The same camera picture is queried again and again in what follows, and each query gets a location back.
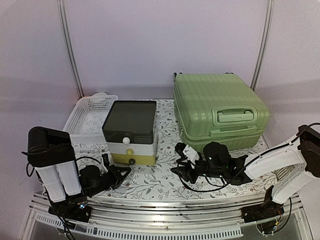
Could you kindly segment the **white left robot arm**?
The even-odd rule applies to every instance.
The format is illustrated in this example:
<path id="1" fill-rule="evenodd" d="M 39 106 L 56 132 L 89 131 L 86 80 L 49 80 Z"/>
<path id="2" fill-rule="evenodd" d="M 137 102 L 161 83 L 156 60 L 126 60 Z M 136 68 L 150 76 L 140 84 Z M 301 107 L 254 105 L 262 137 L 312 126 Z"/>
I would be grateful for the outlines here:
<path id="1" fill-rule="evenodd" d="M 92 212 L 88 198 L 115 190 L 131 172 L 130 167 L 112 164 L 107 153 L 97 165 L 78 169 L 69 133 L 41 126 L 29 130 L 24 155 L 47 192 L 48 212 L 63 220 L 88 223 Z"/>

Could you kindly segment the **green hard-shell suitcase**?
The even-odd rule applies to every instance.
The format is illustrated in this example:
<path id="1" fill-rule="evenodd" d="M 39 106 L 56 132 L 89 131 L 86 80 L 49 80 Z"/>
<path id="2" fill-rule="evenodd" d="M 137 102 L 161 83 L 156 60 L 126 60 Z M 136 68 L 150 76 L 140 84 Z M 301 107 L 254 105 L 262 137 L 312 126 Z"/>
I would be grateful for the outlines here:
<path id="1" fill-rule="evenodd" d="M 181 140 L 196 151 L 211 142 L 251 148 L 264 133 L 270 110 L 238 75 L 174 73 L 173 83 Z"/>

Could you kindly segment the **drawer cabinet with dark top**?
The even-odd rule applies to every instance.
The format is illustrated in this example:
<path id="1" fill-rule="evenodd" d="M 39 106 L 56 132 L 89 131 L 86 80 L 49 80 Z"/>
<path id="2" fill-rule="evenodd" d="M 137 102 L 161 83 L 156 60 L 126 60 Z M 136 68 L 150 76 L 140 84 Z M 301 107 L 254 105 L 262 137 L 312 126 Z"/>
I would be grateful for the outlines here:
<path id="1" fill-rule="evenodd" d="M 116 100 L 102 125 L 113 161 L 128 165 L 154 165 L 158 144 L 157 102 Z"/>

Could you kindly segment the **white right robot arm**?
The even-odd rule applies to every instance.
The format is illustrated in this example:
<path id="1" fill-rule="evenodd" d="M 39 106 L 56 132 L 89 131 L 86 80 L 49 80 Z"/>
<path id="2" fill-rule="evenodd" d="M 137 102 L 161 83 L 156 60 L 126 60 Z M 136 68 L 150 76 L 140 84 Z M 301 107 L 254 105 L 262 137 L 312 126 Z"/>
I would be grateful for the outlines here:
<path id="1" fill-rule="evenodd" d="M 199 177 L 222 179 L 221 186 L 240 186 L 262 175 L 289 168 L 275 185 L 269 187 L 260 204 L 241 208 L 246 223 L 261 221 L 284 214 L 284 203 L 296 192 L 320 176 L 320 133 L 314 123 L 298 127 L 296 135 L 261 153 L 233 158 L 226 145 L 210 142 L 197 152 L 191 146 L 179 142 L 174 150 L 180 156 L 171 172 L 179 177 L 183 186 L 195 184 Z"/>

